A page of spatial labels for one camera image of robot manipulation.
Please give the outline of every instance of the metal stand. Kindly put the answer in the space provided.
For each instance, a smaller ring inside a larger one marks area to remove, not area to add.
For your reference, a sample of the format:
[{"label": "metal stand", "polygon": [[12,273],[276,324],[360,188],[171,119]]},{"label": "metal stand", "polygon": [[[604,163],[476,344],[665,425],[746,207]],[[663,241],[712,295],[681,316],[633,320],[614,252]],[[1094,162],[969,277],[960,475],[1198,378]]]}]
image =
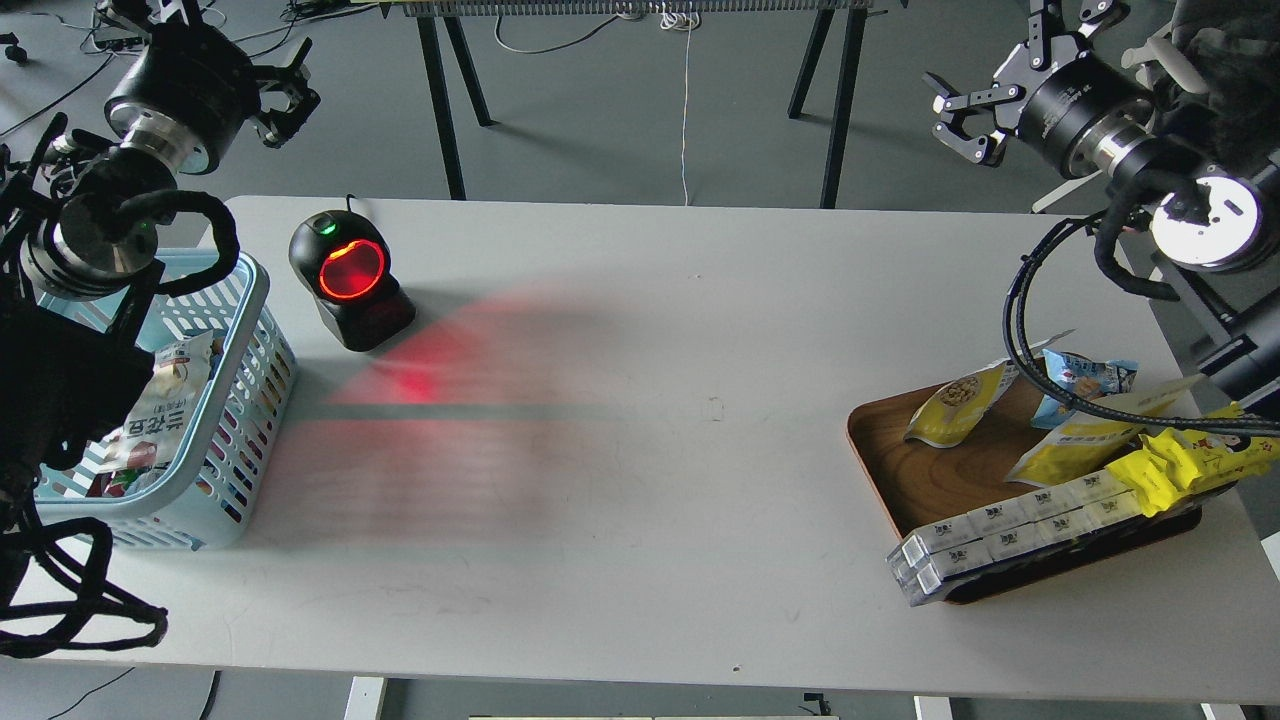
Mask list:
[{"label": "metal stand", "polygon": [[[805,96],[809,95],[809,85],[813,82],[813,72],[818,65],[822,46],[827,42],[832,15],[835,15],[835,10],[818,10],[818,17],[814,18],[809,46],[805,49],[800,76],[796,78],[796,87],[791,94],[791,105],[787,108],[787,117],[791,119],[800,117]],[[822,199],[818,202],[819,208],[828,210],[836,206],[836,195],[840,191],[840,170],[845,161],[849,114],[854,105],[854,86],[858,82],[858,64],[863,55],[867,17],[865,9],[850,9],[849,22],[845,24],[845,47],[840,56],[840,79],[836,85],[836,109],[832,113],[827,167],[822,176]]]},{"label": "metal stand", "polygon": [[[476,113],[480,127],[494,124],[489,117],[489,106],[480,91],[475,64],[467,38],[462,35],[458,18],[444,18],[444,29],[449,33],[449,44],[462,70],[462,82],[471,97],[471,108]],[[462,161],[458,159],[458,138],[453,132],[453,111],[449,109],[449,91],[444,82],[444,65],[440,63],[440,38],[435,32],[435,18],[417,18],[417,37],[422,45],[422,61],[426,64],[426,82],[431,90],[431,109],[435,111],[435,129],[440,135],[440,155],[444,158],[444,177],[449,184],[449,200],[466,200],[467,191],[462,183]]]},{"label": "metal stand", "polygon": [[[787,106],[787,117],[796,119],[804,109],[805,97],[809,95],[809,86],[813,82],[814,69],[818,67],[818,58],[822,47],[827,42],[827,32],[831,29],[831,20],[835,10],[818,10],[814,18],[813,32],[809,35],[809,46],[805,49],[804,61],[800,65],[800,76],[796,78],[795,90],[791,94],[791,104]],[[836,109],[832,114],[831,141],[827,147],[827,165],[822,177],[822,199],[819,208],[831,209],[836,206],[836,195],[840,190],[840,172],[845,160],[845,141],[849,135],[849,115],[854,104],[854,86],[858,82],[858,64],[863,54],[863,35],[867,29],[867,9],[850,9],[849,22],[845,26],[845,45],[840,59],[840,79],[836,86]],[[462,163],[458,159],[458,141],[453,132],[453,113],[449,109],[449,94],[444,82],[444,67],[440,63],[440,40],[435,32],[435,18],[433,15],[417,17],[417,35],[422,44],[422,60],[426,64],[426,79],[431,90],[431,109],[435,113],[435,127],[440,135],[440,155],[444,158],[444,176],[449,184],[449,199],[466,200],[467,193],[462,183]],[[476,122],[480,127],[494,124],[489,117],[489,108],[485,104],[484,94],[480,91],[480,79],[476,77],[475,65],[471,61],[471,51],[467,47],[466,36],[462,33],[462,24],[456,17],[445,17],[444,29],[449,33],[449,44],[453,54],[458,59],[458,69],[462,70],[462,82],[467,87],[471,97],[471,108],[475,110]]]}]

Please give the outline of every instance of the table leg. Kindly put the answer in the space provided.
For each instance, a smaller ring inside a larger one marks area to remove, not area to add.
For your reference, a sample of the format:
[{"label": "table leg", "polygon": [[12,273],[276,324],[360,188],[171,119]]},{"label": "table leg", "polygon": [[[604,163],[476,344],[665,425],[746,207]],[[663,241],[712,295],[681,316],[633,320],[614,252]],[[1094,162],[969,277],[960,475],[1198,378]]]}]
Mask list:
[{"label": "table leg", "polygon": [[1244,720],[1244,708],[1239,705],[1201,703],[1204,720]]},{"label": "table leg", "polygon": [[850,9],[845,26],[845,50],[840,56],[840,82],[836,86],[836,111],[831,122],[831,143],[827,146],[827,172],[822,178],[819,208],[836,206],[840,190],[840,169],[845,161],[845,140],[849,135],[849,113],[854,105],[854,85],[858,82],[858,61],[863,54],[863,35],[867,29],[867,10]]},{"label": "table leg", "polygon": [[915,720],[951,720],[951,698],[915,696]]},{"label": "table leg", "polygon": [[462,163],[458,160],[458,138],[453,135],[449,91],[444,85],[444,67],[440,64],[440,38],[435,35],[435,18],[417,18],[417,37],[422,44],[422,61],[426,64],[426,82],[431,90],[435,129],[440,133],[440,155],[444,156],[444,177],[449,183],[449,199],[466,200],[467,191],[462,186]]},{"label": "table leg", "polygon": [[383,700],[387,697],[387,678],[356,675],[351,679],[351,692],[347,694],[347,711],[343,720],[379,720],[383,715]]},{"label": "table leg", "polygon": [[453,45],[453,55],[458,59],[458,69],[462,70],[462,82],[467,86],[467,95],[471,97],[471,109],[476,111],[476,122],[480,127],[489,127],[493,118],[489,117],[489,106],[480,92],[480,78],[476,77],[476,67],[471,63],[471,49],[467,47],[467,36],[462,35],[462,23],[458,18],[444,18],[444,29],[449,33],[449,44]]},{"label": "table leg", "polygon": [[818,56],[827,44],[827,31],[831,29],[831,18],[835,10],[818,10],[818,17],[813,19],[813,32],[809,33],[809,46],[805,47],[804,60],[800,63],[800,77],[796,78],[796,87],[791,91],[791,105],[787,106],[787,117],[792,120],[800,117],[804,110],[804,99],[809,95],[809,83],[813,82],[813,70],[818,67]]}]

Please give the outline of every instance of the tabletop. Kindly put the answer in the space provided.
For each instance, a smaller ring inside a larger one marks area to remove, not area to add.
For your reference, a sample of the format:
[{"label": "tabletop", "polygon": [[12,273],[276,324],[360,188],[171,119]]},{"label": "tabletop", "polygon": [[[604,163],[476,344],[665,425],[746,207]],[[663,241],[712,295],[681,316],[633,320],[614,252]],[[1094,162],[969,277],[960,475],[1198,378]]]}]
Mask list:
[{"label": "tabletop", "polygon": [[[1056,218],[357,201],[419,318],[356,354],[287,261],[342,201],[229,205],[302,369],[259,506],[232,548],[116,553],[170,610],[159,647],[59,660],[1280,703],[1280,583],[1234,493],[969,606],[910,609],[884,566],[845,420],[1001,356]],[[1176,375],[1085,240],[1041,278],[1033,337]]]}]

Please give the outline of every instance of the black wire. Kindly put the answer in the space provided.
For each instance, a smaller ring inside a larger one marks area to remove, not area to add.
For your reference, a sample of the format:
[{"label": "black wire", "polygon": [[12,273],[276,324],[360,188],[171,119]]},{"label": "black wire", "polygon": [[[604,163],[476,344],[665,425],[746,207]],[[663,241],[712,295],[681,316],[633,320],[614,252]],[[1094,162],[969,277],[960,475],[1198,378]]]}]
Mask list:
[{"label": "black wire", "polygon": [[101,55],[102,53],[109,53],[111,55],[115,54],[115,53],[111,53],[111,50],[109,47],[99,47],[97,50],[84,50],[84,44],[86,42],[91,41],[91,40],[92,41],[97,41],[97,31],[100,31],[100,29],[102,29],[102,15],[100,15],[97,13],[93,13],[93,26],[91,28],[88,28],[88,32],[84,35],[84,37],[81,38],[81,44],[79,44],[79,51],[81,51],[81,54],[83,54],[83,55]]},{"label": "black wire", "polygon": [[306,20],[339,12],[339,8],[351,8],[347,0],[288,0],[280,10],[282,20]]},{"label": "black wire", "polygon": [[205,707],[200,711],[200,717],[197,720],[209,720],[210,714],[214,712],[214,700],[218,698],[218,685],[223,680],[223,671],[214,670],[214,676],[209,679],[209,694],[205,697]]},{"label": "black wire", "polygon": [[556,50],[563,50],[566,47],[572,47],[572,46],[577,45],[579,42],[590,40],[593,35],[595,35],[595,33],[600,32],[602,29],[604,29],[605,26],[608,26],[609,23],[612,23],[616,19],[618,19],[618,17],[613,15],[609,19],[604,20],[603,23],[595,26],[595,28],[593,28],[591,32],[584,35],[582,37],[579,37],[577,40],[571,40],[570,42],[564,42],[564,44],[557,45],[554,47],[543,47],[541,50],[521,50],[518,47],[512,47],[511,45],[507,45],[506,42],[502,41],[502,15],[498,15],[498,19],[494,20],[494,23],[493,23],[493,38],[495,41],[498,41],[498,45],[500,45],[503,50],[509,50],[509,51],[517,53],[520,55],[541,55],[543,53],[554,53]]},{"label": "black wire", "polygon": [[27,115],[26,118],[23,118],[22,120],[19,120],[18,124],[15,124],[15,126],[13,126],[13,127],[10,127],[8,129],[0,131],[0,137],[4,137],[6,135],[9,135],[10,132],[13,132],[13,131],[15,131],[15,129],[26,126],[31,120],[35,120],[40,115],[44,115],[49,110],[52,110],[55,105],[58,105],[63,100],[67,100],[68,97],[70,97],[72,95],[74,95],[76,91],[78,91],[79,88],[84,87],[86,85],[88,85],[90,81],[92,81],[93,78],[96,78],[99,76],[99,73],[101,73],[102,70],[105,70],[106,67],[110,65],[111,60],[114,60],[114,59],[115,59],[115,55],[108,55],[106,59],[102,60],[102,64],[99,65],[96,70],[93,70],[92,73],[90,73],[87,78],[84,78],[84,79],[79,81],[78,83],[76,83],[76,87],[73,87],[73,88],[68,90],[67,92],[64,92],[61,96],[58,97],[58,100],[54,100],[49,105],[45,105],[44,108],[41,108],[41,109],[36,110],[35,113],[32,113],[31,115]]},{"label": "black wire", "polygon": [[[236,45],[239,45],[241,42],[244,42],[246,40],[253,40],[253,38],[257,38],[257,37],[266,37],[268,35],[275,35],[278,32],[287,32],[293,26],[293,23],[298,23],[298,24],[317,23],[317,22],[321,22],[321,20],[332,20],[332,19],[335,19],[335,18],[346,18],[348,15],[358,15],[360,13],[367,13],[369,10],[375,10],[375,9],[378,9],[378,5],[365,5],[362,8],[355,8],[352,10],[343,10],[340,13],[330,13],[328,15],[316,15],[316,17],[312,17],[312,18],[294,19],[288,26],[276,27],[276,28],[271,28],[271,29],[265,29],[262,32],[255,32],[252,35],[246,35],[243,37],[237,37],[236,40],[232,40],[232,42],[234,42]],[[264,50],[262,53],[270,53],[271,50],[275,50],[276,47],[279,47],[279,45],[273,46],[270,50]]]},{"label": "black wire", "polygon": [[197,270],[156,287],[156,292],[178,297],[198,290],[205,290],[220,282],[236,269],[239,259],[239,238],[236,236],[236,218],[227,205],[209,195],[195,190],[156,190],[134,195],[115,209],[118,228],[128,228],[133,223],[166,213],[200,213],[209,219],[214,233],[214,246],[218,247],[218,260],[205,270]]},{"label": "black wire", "polygon": [[[1129,214],[1138,208],[1138,202],[1143,197],[1152,192],[1158,192],[1161,196],[1174,192],[1176,193],[1175,197],[1183,199],[1184,202],[1190,202],[1196,201],[1197,186],[1194,179],[1179,173],[1151,168],[1138,173],[1132,182],[1126,183],[1116,193],[1111,200],[1111,206],[1102,215],[1102,222],[1098,224],[1097,237],[1094,238],[1093,259],[1098,269],[1102,270],[1102,274],[1120,290],[1152,300],[1176,302],[1178,292],[1169,283],[1139,278],[1121,266],[1115,256],[1116,241],[1120,238],[1120,232],[1129,220]],[[1208,223],[1207,217],[1204,218],[1204,223]]]},{"label": "black wire", "polygon": [[1050,254],[1052,254],[1059,245],[1083,228],[1096,227],[1102,217],[1103,213],[1094,213],[1088,218],[1060,222],[1050,229],[1050,232],[1041,240],[1029,255],[1023,258],[1023,265],[1014,277],[1009,293],[1005,296],[1002,314],[1005,348],[1007,350],[1009,356],[1018,368],[1019,373],[1036,386],[1037,389],[1061,402],[1066,410],[1079,410],[1087,415],[1097,418],[1144,425],[1196,429],[1216,434],[1280,436],[1280,423],[1265,419],[1152,418],[1114,410],[1111,407],[1089,402],[1075,393],[1069,392],[1066,388],[1055,383],[1043,370],[1039,369],[1039,366],[1036,365],[1030,343],[1027,340],[1025,327],[1027,299],[1030,295],[1032,279],[1034,279],[1039,266],[1046,259],[1048,259]]},{"label": "black wire", "polygon": [[84,698],[87,698],[88,696],[91,696],[91,694],[96,693],[97,691],[100,691],[100,689],[105,688],[106,685],[110,685],[111,683],[114,683],[114,682],[119,680],[120,678],[123,678],[123,676],[128,675],[129,673],[132,673],[132,671],[134,671],[134,670],[137,670],[137,667],[129,667],[129,669],[128,669],[128,670],[125,670],[124,673],[120,673],[119,675],[116,675],[116,676],[111,678],[110,680],[108,680],[108,682],[102,683],[101,685],[99,685],[99,687],[96,687],[96,688],[91,689],[90,692],[87,692],[87,693],[82,694],[82,696],[81,696],[81,698],[79,698],[79,700],[77,700],[77,701],[76,701],[76,702],[74,702],[74,703],[73,703],[73,705],[72,705],[70,707],[68,707],[67,710],[64,710],[64,711],[59,712],[58,715],[50,715],[50,716],[49,716],[49,717],[46,717],[45,720],[58,720],[58,717],[61,717],[63,715],[67,715],[67,714],[68,714],[68,712],[70,712],[72,710],[76,710],[77,707],[79,707],[79,703],[84,702]]},{"label": "black wire", "polygon": [[289,27],[284,28],[284,37],[282,37],[279,42],[276,42],[275,45],[268,47],[266,50],[262,50],[261,53],[255,53],[255,54],[250,55],[250,59],[252,60],[255,58],[261,58],[262,55],[266,55],[268,53],[270,53],[273,50],[278,50],[282,45],[284,45],[285,41],[289,40],[289,33],[293,32],[293,26],[297,24],[297,22],[298,22],[297,18],[293,18],[292,20],[289,20]]},{"label": "black wire", "polygon": [[[35,500],[35,496],[29,497],[28,501],[27,501],[27,503],[23,506],[23,514],[22,514],[22,516],[19,516],[19,520],[22,523],[24,523],[26,527],[31,528],[31,530],[33,530],[33,532],[41,532],[41,530],[44,530],[45,525],[44,525],[44,523],[40,519],[40,512],[36,511],[36,500]],[[49,543],[46,546],[38,546],[38,547],[36,547],[36,552],[33,553],[33,556],[36,559],[36,564],[38,564],[41,568],[44,568],[44,570],[46,573],[49,573],[49,575],[51,578],[54,578],[55,580],[58,580],[59,584],[61,584],[64,588],[67,588],[67,589],[69,589],[72,592],[77,591],[77,588],[79,587],[79,582],[77,582],[73,578],[68,577],[63,571],[63,568],[65,568],[67,570],[70,570],[76,575],[83,577],[84,575],[84,566],[81,565],[81,562],[78,560],[76,560],[74,557],[72,557],[58,543]],[[45,562],[41,562],[41,559],[47,560],[49,565],[46,565]],[[58,564],[60,564],[61,568],[59,568],[58,565],[52,565],[54,561],[56,561]],[[143,602],[141,598],[138,598],[138,597],[133,596],[132,593],[122,589],[119,585],[116,585],[115,583],[111,583],[110,580],[106,580],[102,584],[102,587],[104,587],[104,594],[115,598],[116,601],[119,601],[123,605],[147,606],[147,603]]]}]

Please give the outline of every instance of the light blue basket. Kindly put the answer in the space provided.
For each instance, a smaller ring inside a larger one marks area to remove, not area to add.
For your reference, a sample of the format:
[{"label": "light blue basket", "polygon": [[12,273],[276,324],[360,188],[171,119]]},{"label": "light blue basket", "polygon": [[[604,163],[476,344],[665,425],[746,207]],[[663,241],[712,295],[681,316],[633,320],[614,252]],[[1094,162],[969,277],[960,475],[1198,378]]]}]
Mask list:
[{"label": "light blue basket", "polygon": [[[207,268],[209,250],[166,250],[165,279]],[[156,297],[138,346],[156,351],[209,329],[227,331],[224,355],[205,386],[173,462],[152,486],[125,497],[86,497],[105,448],[90,443],[72,470],[41,468],[36,506],[46,523],[92,516],[105,521],[116,547],[224,547],[244,532],[266,471],[297,361],[266,309],[266,270],[241,254],[232,274],[200,292]],[[72,302],[46,296],[41,305],[93,329],[111,322],[123,293]]]}]

